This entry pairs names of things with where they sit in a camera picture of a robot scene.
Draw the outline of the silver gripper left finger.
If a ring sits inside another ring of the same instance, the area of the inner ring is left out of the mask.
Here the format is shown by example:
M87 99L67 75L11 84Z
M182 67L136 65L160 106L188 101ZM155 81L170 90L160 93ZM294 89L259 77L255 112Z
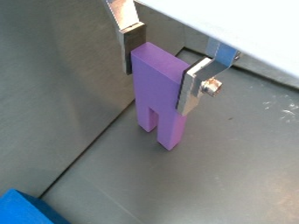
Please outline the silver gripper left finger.
M139 20L133 0L104 0L115 21L125 74L132 73L131 52L145 42L145 24Z

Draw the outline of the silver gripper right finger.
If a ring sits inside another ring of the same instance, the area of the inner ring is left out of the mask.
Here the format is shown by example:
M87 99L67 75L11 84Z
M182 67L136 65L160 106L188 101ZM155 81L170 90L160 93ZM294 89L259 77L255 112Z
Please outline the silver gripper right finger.
M204 94L215 96L222 82L215 76L226 71L239 59L240 52L234 47L211 38L206 57L198 60L182 74L182 87L176 103L178 112L186 116L198 106Z

